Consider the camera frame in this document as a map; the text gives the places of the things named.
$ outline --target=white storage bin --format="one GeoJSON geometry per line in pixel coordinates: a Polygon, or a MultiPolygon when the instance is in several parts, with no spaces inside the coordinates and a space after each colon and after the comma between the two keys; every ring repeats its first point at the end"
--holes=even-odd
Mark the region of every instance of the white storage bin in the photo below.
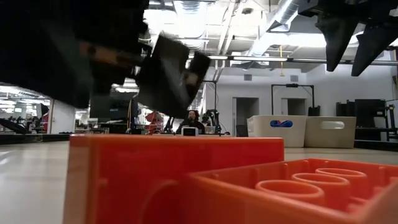
{"type": "Polygon", "coordinates": [[[285,147],[304,147],[306,116],[258,115],[248,119],[249,137],[283,138],[285,147]],[[271,124],[291,121],[291,127],[275,127],[271,124]]]}
{"type": "Polygon", "coordinates": [[[308,117],[305,147],[353,148],[355,117],[308,117]]]}

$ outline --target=orange plastic block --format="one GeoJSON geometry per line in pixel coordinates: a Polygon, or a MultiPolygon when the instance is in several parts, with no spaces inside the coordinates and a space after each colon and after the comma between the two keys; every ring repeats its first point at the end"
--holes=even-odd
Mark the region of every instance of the orange plastic block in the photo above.
{"type": "Polygon", "coordinates": [[[63,224],[179,224],[184,174],[283,160],[281,138],[75,135],[63,224]]]}
{"type": "Polygon", "coordinates": [[[397,224],[398,166],[306,159],[189,174],[185,224],[397,224]]]}

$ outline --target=gray floor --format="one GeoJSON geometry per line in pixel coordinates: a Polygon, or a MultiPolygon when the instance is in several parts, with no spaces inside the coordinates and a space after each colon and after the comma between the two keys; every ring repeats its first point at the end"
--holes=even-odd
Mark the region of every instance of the gray floor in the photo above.
{"type": "MultiPolygon", "coordinates": [[[[61,224],[67,157],[67,142],[0,146],[0,222],[61,224]]],[[[396,152],[363,149],[286,149],[285,157],[398,165],[396,152]]]]}

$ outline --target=doorway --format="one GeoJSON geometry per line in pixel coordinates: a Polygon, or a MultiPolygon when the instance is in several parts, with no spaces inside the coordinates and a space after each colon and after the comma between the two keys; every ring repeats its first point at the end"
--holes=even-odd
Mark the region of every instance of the doorway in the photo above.
{"type": "Polygon", "coordinates": [[[234,97],[232,114],[233,136],[246,136],[248,118],[259,115],[259,110],[259,98],[234,97]]]}
{"type": "Polygon", "coordinates": [[[306,115],[305,101],[301,98],[283,98],[282,115],[306,115]]]}

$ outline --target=dark hair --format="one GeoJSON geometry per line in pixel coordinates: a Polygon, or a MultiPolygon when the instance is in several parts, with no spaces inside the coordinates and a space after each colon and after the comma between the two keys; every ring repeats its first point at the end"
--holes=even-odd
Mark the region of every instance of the dark hair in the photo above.
{"type": "Polygon", "coordinates": [[[195,113],[195,121],[199,121],[199,112],[197,110],[188,110],[187,116],[189,116],[189,112],[191,111],[195,113]]]}

